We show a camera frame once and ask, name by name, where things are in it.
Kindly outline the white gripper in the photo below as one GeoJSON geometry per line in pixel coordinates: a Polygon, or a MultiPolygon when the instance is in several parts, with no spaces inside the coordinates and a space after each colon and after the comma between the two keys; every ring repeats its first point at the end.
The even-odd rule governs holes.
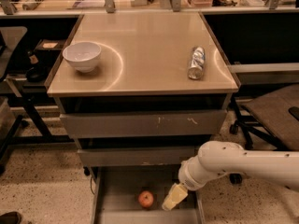
{"type": "Polygon", "coordinates": [[[188,190],[196,191],[206,184],[206,170],[197,156],[181,163],[178,180],[181,184],[175,183],[164,199],[162,208],[165,211],[170,211],[180,204],[188,196],[188,190]]]}

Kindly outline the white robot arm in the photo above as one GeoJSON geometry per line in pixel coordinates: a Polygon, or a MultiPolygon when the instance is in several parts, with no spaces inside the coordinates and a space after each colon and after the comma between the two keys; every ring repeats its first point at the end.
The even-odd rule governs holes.
{"type": "Polygon", "coordinates": [[[179,183],[169,190],[163,210],[170,211],[180,204],[188,191],[197,191],[207,182],[229,174],[245,174],[298,191],[299,152],[251,151],[237,143],[208,141],[194,157],[181,163],[179,183]]]}

